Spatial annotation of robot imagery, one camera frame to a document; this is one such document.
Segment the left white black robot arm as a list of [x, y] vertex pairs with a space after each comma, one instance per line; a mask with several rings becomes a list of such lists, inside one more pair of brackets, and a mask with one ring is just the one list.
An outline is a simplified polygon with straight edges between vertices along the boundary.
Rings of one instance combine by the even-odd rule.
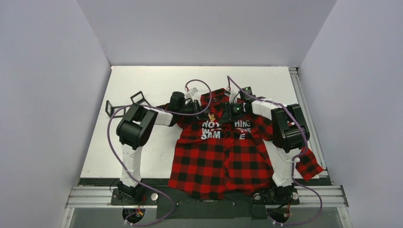
[[138, 203], [142, 197], [144, 184], [141, 183], [141, 155], [154, 126], [173, 126], [180, 117], [206, 118], [207, 109], [202, 109], [198, 100], [186, 97], [182, 92], [173, 92], [166, 105], [146, 108], [132, 104], [124, 112], [116, 128], [123, 150], [123, 158], [120, 160], [122, 176], [117, 187], [129, 204]]

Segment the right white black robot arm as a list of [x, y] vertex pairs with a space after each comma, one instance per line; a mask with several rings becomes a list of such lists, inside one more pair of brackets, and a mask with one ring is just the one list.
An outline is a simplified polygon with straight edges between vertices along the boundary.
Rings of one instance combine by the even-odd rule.
[[[224, 94], [229, 98], [224, 103], [224, 112], [220, 123], [229, 123], [240, 120], [246, 114], [255, 114], [270, 119], [273, 126], [274, 139], [272, 143], [278, 147], [277, 162], [272, 179], [275, 186], [268, 190], [269, 199], [280, 203], [287, 197], [285, 187], [292, 186], [295, 166], [300, 161], [298, 154], [307, 149], [310, 138], [309, 129], [299, 104], [290, 104], [283, 108], [262, 98], [255, 97], [250, 87], [243, 88], [244, 92], [238, 95], [227, 88]], [[236, 103], [240, 96], [243, 102]]]

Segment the orange gold brooch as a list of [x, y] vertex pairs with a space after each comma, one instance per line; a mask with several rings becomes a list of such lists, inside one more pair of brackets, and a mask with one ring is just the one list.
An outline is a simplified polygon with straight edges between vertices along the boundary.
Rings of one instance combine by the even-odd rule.
[[216, 118], [213, 113], [208, 114], [208, 117], [211, 122], [215, 122]]

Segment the red black plaid shirt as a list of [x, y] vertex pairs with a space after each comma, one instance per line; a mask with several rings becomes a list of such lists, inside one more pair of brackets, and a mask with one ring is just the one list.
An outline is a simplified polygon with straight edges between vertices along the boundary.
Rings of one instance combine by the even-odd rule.
[[235, 123], [219, 124], [225, 89], [201, 95], [201, 106], [216, 120], [182, 118], [168, 186], [203, 200], [218, 200], [239, 190], [252, 195], [272, 183], [274, 173], [266, 141], [273, 140], [271, 120], [251, 114]]

